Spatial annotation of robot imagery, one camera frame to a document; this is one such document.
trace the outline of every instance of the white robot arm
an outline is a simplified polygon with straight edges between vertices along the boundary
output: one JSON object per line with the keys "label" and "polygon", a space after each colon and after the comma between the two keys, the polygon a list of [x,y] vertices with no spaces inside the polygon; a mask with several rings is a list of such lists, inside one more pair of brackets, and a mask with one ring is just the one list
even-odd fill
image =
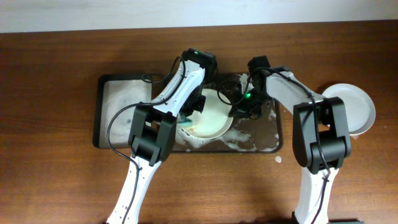
{"label": "white robot arm", "polygon": [[[216,70],[215,56],[189,49],[183,52],[182,60],[176,74],[159,96],[149,104],[136,106],[129,145],[131,159],[139,171],[130,162],[119,200],[107,219],[109,224],[138,223],[139,210],[150,180],[173,148],[178,114],[188,116],[193,110],[203,110],[205,97],[201,95],[201,90]],[[160,124],[159,131],[147,125],[153,121]]]}
{"label": "white robot arm", "polygon": [[[251,95],[256,98],[246,100],[274,98],[294,116],[293,150],[297,162],[302,166],[302,184],[300,200],[292,215],[293,223],[328,223],[331,186],[338,169],[343,165],[343,159],[351,153],[343,101],[316,94],[301,84],[287,67],[271,68],[266,56],[254,57],[248,67],[251,74],[249,78],[254,85]],[[245,106],[253,104],[242,101],[234,105],[229,114],[237,114],[236,110],[241,114],[245,111],[249,113],[253,109]],[[318,133],[321,150],[318,150],[317,144],[318,122],[330,126],[329,130]]]}

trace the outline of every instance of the white bowl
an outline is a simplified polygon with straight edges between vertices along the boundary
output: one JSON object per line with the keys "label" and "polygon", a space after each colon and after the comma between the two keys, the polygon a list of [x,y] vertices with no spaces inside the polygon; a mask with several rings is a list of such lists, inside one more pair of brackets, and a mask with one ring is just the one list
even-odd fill
{"label": "white bowl", "polygon": [[[206,97],[202,113],[194,111],[188,119],[192,122],[182,128],[192,136],[199,139],[214,139],[224,134],[232,124],[233,118],[228,117],[231,106],[217,97],[217,91],[203,89],[202,95]],[[220,97],[229,103],[227,97],[220,93]]]}
{"label": "white bowl", "polygon": [[376,119],[376,108],[372,99],[362,89],[350,84],[336,84],[327,88],[325,97],[340,97],[346,108],[349,135],[366,132]]}

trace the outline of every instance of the black cable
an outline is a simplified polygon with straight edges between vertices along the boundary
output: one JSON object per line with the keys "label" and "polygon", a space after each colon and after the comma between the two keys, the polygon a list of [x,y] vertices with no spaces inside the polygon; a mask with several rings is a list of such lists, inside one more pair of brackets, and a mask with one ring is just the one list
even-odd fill
{"label": "black cable", "polygon": [[132,197],[131,197],[130,204],[129,204],[127,210],[126,210],[126,213],[124,214],[124,218],[123,218],[122,224],[124,224],[124,221],[126,220],[127,214],[128,214],[129,211],[130,211],[132,202],[134,201],[134,197],[136,196],[136,190],[137,190],[138,176],[139,176],[140,168],[139,168],[138,164],[137,164],[134,160],[132,160],[130,157],[124,155],[123,153],[119,152],[118,150],[116,150],[116,149],[112,146],[111,140],[110,140],[110,133],[111,133],[112,124],[113,124],[114,120],[115,120],[123,111],[126,111],[126,110],[129,109],[129,108],[133,108],[133,107],[135,107],[135,106],[143,106],[143,105],[147,105],[147,106],[162,105],[162,104],[166,103],[169,99],[171,99],[171,97],[173,97],[174,93],[178,90],[178,88],[180,87],[180,85],[181,85],[183,79],[185,78],[186,66],[185,66],[185,61],[184,61],[184,59],[183,59],[181,56],[178,56],[178,57],[174,60],[174,63],[173,63],[171,72],[174,70],[174,66],[175,66],[175,64],[176,64],[176,62],[177,62],[178,59],[181,60],[181,63],[182,63],[182,66],[183,66],[183,72],[182,72],[182,74],[181,74],[181,79],[180,79],[180,81],[178,82],[177,86],[174,88],[173,92],[171,92],[171,94],[170,94],[168,97],[166,97],[166,99],[163,99],[162,101],[160,101],[160,102],[158,102],[158,103],[134,103],[134,104],[125,106],[124,108],[120,109],[120,110],[112,117],[111,121],[110,121],[109,124],[108,124],[108,128],[107,128],[107,130],[106,130],[106,141],[108,142],[109,147],[112,149],[112,151],[114,151],[114,152],[115,152],[116,154],[118,154],[119,156],[121,156],[121,157],[127,159],[128,161],[132,162],[132,163],[135,165],[135,167],[136,167],[136,181],[135,181],[135,184],[134,184],[134,191],[133,191],[133,193],[132,193]]}
{"label": "black cable", "polygon": [[297,85],[298,87],[300,87],[304,93],[310,98],[312,106],[313,106],[313,119],[314,119],[314,124],[315,124],[315,137],[317,140],[317,147],[318,147],[318,151],[319,151],[319,155],[321,158],[321,161],[323,163],[323,166],[325,167],[325,169],[327,170],[327,175],[323,178],[323,185],[322,185],[322,195],[321,195],[321,201],[320,201],[320,205],[318,208],[317,213],[315,214],[311,224],[315,223],[315,220],[317,219],[319,213],[321,212],[322,209],[322,203],[323,203],[323,198],[325,197],[325,190],[326,190],[326,184],[327,182],[329,182],[328,178],[331,174],[330,172],[330,168],[326,162],[325,156],[323,154],[322,151],[322,146],[321,146],[321,142],[320,142],[320,138],[319,138],[319,128],[318,128],[318,115],[317,115],[317,106],[315,104],[315,100],[312,96],[312,94],[299,82],[296,82],[295,80],[292,80],[290,77],[285,76],[284,74],[278,72],[277,70],[274,70],[272,68],[266,68],[266,67],[259,67],[253,70],[252,74],[254,75],[256,72],[260,71],[260,70],[267,70],[268,72],[272,73],[276,73],[278,75],[280,75],[282,78],[286,79],[289,82],[292,82],[293,84]]}
{"label": "black cable", "polygon": [[[152,76],[153,76],[153,75],[154,75],[154,76],[160,76],[160,77],[163,76],[163,75],[161,75],[161,74],[156,74],[156,73],[144,74],[143,76],[141,76],[141,80],[142,80],[143,82],[151,83],[151,84],[156,84],[156,83],[164,82],[164,81],[173,73],[175,64],[177,63],[177,61],[178,61],[179,59],[180,59],[181,61],[183,61],[183,58],[182,58],[181,56],[176,57],[175,60],[174,60],[174,62],[173,62],[172,68],[171,68],[170,71],[169,71],[169,73],[168,73],[167,75],[165,75],[161,80],[159,80],[159,81],[152,81]],[[146,79],[145,77],[147,77],[147,76],[151,76],[151,79],[150,79],[150,80]]]}
{"label": "black cable", "polygon": [[229,80],[227,80],[227,81],[223,81],[222,83],[220,83],[220,85],[219,85],[218,88],[217,88],[217,96],[218,96],[218,98],[221,100],[221,102],[225,103],[226,105],[236,106],[237,104],[239,104],[240,102],[242,102],[242,101],[244,100],[244,97],[245,97],[245,95],[246,95],[246,92],[248,91],[248,88],[249,88],[250,79],[251,79],[251,75],[248,77],[248,82],[246,83],[246,87],[245,87],[245,89],[244,89],[243,96],[242,96],[242,98],[241,98],[238,102],[236,102],[236,103],[228,103],[228,102],[224,101],[223,99],[221,99],[221,97],[220,97],[220,90],[221,90],[221,87],[222,87],[225,83],[231,83],[231,82],[232,82],[232,83],[236,83],[236,82],[234,82],[234,81],[229,81]]}

